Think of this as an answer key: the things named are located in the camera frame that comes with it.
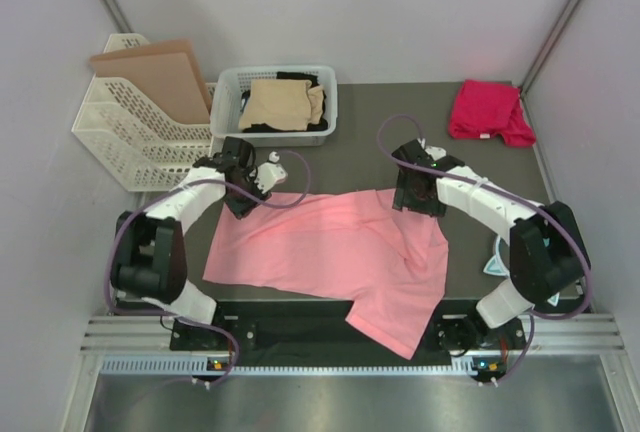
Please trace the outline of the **pink t shirt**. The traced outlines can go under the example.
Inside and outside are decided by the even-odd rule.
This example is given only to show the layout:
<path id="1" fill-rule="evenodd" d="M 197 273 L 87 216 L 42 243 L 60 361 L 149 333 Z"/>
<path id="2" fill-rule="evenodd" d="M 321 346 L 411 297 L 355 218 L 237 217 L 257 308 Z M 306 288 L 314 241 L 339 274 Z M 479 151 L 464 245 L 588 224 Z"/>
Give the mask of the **pink t shirt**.
<path id="1" fill-rule="evenodd" d="M 414 356 L 445 293 L 448 242 L 436 219 L 393 209 L 393 191 L 276 193 L 237 219 L 223 210 L 204 280 L 348 300 L 347 323 Z"/>

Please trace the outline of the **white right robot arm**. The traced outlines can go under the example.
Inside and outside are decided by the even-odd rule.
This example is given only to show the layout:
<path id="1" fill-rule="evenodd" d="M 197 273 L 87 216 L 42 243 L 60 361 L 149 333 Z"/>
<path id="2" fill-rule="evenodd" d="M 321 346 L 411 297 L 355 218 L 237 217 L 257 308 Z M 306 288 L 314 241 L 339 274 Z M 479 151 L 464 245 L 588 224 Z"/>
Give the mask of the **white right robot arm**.
<path id="1" fill-rule="evenodd" d="M 474 345 L 492 346 L 504 324 L 590 276 L 590 260 L 568 205 L 543 205 L 510 193 L 422 139 L 404 144 L 391 157 L 399 166 L 395 209 L 442 217 L 453 207 L 508 247 L 507 277 L 469 313 L 466 332 Z"/>

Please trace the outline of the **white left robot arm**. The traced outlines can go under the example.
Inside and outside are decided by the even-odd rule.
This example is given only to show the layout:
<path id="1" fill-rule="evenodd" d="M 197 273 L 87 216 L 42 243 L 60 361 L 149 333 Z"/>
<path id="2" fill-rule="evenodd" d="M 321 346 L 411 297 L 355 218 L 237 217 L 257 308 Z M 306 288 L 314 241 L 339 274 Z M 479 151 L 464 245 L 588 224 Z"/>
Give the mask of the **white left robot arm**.
<path id="1" fill-rule="evenodd" d="M 106 295 L 134 295 L 160 310 L 193 321 L 192 336 L 205 348 L 226 339 L 217 303 L 188 278 L 185 235 L 213 204 L 223 202 L 242 219 L 271 196 L 287 172 L 274 152 L 258 165 L 255 148 L 229 138 L 222 150 L 195 161 L 184 179 L 139 212 L 125 212 L 109 258 Z"/>

